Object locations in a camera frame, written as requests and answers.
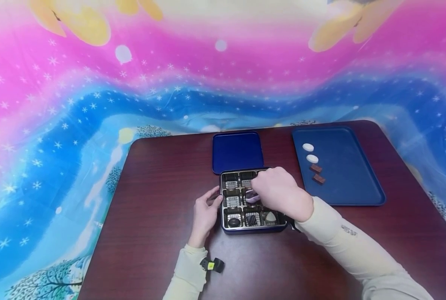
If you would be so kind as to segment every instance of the wooden table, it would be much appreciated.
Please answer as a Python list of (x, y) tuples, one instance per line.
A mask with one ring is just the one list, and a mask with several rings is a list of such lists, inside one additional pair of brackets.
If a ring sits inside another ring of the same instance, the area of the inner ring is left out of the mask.
[[(376, 124), (338, 125), (355, 131), (387, 202), (337, 210), (386, 248), (435, 299), (446, 300), (443, 218)], [(265, 164), (282, 166), (302, 186), (292, 130), (257, 132)], [(162, 299), (190, 235), (194, 200), (218, 184), (211, 170), (213, 135), (133, 143), (78, 300)], [(202, 300), (361, 298), (355, 279), (289, 227), (281, 233), (227, 236), (217, 224), (208, 241), (210, 257), (222, 259), (226, 268), (222, 275), (210, 274)]]

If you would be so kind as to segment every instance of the cream sleeve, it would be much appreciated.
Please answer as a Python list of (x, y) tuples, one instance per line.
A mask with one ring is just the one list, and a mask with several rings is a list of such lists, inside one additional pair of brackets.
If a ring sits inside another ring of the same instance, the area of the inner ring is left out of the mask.
[(206, 271), (200, 262), (207, 255), (208, 251), (204, 248), (196, 249), (188, 245), (179, 251), (174, 275), (163, 300), (198, 300), (206, 284)]
[(363, 300), (433, 299), (375, 240), (320, 198), (313, 200), (311, 218), (295, 227), (363, 284)]

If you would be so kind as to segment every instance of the person's right hand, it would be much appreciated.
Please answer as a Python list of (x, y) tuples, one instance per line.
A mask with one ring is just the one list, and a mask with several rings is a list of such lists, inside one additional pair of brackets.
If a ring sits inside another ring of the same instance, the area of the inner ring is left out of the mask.
[(313, 200), (305, 190), (298, 187), (294, 178), (282, 167), (261, 171), (251, 180), (251, 186), (261, 202), (298, 222), (307, 221), (314, 210)]

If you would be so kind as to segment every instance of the round dark chocolate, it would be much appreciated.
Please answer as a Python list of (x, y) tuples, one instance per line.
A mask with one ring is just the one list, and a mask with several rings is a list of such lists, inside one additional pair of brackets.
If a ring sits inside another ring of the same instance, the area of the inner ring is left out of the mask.
[(241, 225), (241, 221), (239, 221), (237, 218), (232, 218), (229, 219), (228, 225), (229, 227), (239, 227), (239, 225)]

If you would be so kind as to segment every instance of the fabric backdrop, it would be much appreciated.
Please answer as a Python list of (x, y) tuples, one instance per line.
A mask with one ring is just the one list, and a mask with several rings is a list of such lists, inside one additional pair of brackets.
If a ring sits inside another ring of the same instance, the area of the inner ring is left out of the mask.
[(135, 139), (358, 119), (446, 220), (446, 0), (0, 1), (0, 299), (77, 297)]

